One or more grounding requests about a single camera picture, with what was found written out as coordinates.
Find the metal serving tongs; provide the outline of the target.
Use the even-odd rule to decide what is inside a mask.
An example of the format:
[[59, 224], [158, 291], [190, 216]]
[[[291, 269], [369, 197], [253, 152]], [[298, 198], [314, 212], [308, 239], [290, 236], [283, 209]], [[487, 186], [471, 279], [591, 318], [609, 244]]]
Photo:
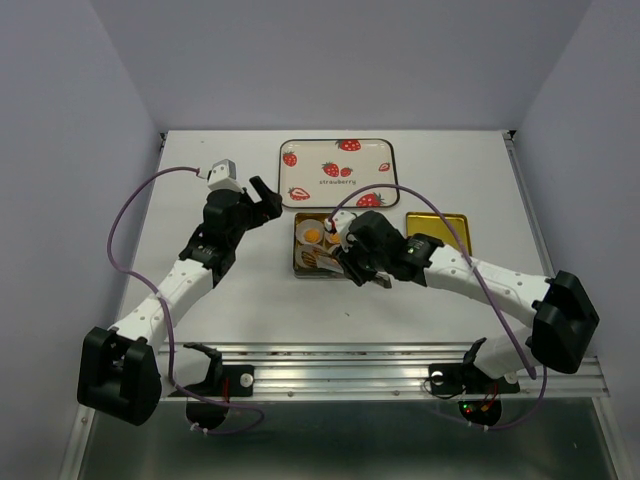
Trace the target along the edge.
[[363, 268], [357, 264], [341, 262], [339, 258], [327, 255], [318, 259], [317, 269], [294, 269], [294, 275], [302, 279], [344, 279], [358, 287], [374, 284], [383, 289], [391, 289], [392, 281], [387, 274]]

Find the swirl cookie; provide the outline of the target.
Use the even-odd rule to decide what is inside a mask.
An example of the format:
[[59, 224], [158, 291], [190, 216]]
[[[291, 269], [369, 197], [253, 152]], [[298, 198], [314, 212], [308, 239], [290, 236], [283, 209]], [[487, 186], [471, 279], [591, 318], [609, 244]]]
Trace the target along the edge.
[[323, 234], [319, 229], [310, 228], [303, 232], [302, 238], [307, 243], [315, 244], [322, 240]]

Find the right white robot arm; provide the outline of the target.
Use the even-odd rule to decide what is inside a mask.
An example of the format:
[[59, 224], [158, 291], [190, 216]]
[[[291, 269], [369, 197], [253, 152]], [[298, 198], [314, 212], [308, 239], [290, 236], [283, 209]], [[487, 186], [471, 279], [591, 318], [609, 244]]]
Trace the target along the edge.
[[476, 340], [460, 363], [435, 367], [433, 391], [482, 391], [528, 367], [578, 371], [599, 316], [576, 275], [560, 271], [545, 277], [499, 267], [436, 237], [404, 236], [375, 211], [357, 215], [340, 210], [324, 225], [329, 234], [338, 235], [333, 256], [354, 284], [411, 282], [486, 304], [501, 321], [512, 317], [521, 324], [519, 330], [506, 326], [499, 337]]

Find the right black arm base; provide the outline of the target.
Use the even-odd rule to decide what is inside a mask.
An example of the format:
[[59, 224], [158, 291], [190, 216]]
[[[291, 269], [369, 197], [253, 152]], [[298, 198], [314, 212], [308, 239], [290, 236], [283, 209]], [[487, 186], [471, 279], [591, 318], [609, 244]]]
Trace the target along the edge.
[[520, 385], [518, 380], [510, 383], [505, 376], [491, 379], [473, 364], [486, 342], [486, 338], [474, 342], [460, 363], [431, 364], [421, 388], [440, 400], [481, 395], [480, 400], [458, 400], [458, 409], [462, 419], [472, 426], [490, 429], [496, 427], [501, 419], [503, 408], [500, 396], [519, 393]]

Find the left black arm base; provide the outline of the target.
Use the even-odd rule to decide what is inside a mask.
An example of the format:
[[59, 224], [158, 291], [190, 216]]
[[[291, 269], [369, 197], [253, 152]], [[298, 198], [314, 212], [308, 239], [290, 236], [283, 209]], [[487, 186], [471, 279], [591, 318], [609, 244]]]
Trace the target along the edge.
[[251, 398], [255, 368], [250, 364], [226, 364], [223, 354], [202, 343], [179, 344], [174, 353], [173, 378], [180, 389], [165, 377], [163, 396], [185, 397], [186, 419], [203, 434], [240, 433], [243, 427], [228, 430], [231, 401]]

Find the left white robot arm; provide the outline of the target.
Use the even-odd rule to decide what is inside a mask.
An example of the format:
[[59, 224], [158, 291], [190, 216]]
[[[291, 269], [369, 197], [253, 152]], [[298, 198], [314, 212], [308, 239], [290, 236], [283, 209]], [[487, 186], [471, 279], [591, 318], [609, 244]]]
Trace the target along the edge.
[[215, 424], [193, 421], [191, 430], [205, 436], [224, 435], [221, 425], [235, 404], [185, 388], [175, 374], [176, 350], [169, 351], [166, 368], [159, 367], [156, 355], [162, 344], [175, 343], [175, 326], [230, 270], [245, 233], [281, 216], [281, 195], [258, 176], [250, 183], [257, 200], [233, 176], [219, 168], [211, 170], [202, 221], [160, 284], [118, 262], [112, 264], [150, 293], [111, 327], [94, 327], [85, 336], [76, 393], [81, 405], [139, 426], [151, 417], [161, 398], [179, 392], [217, 410]]

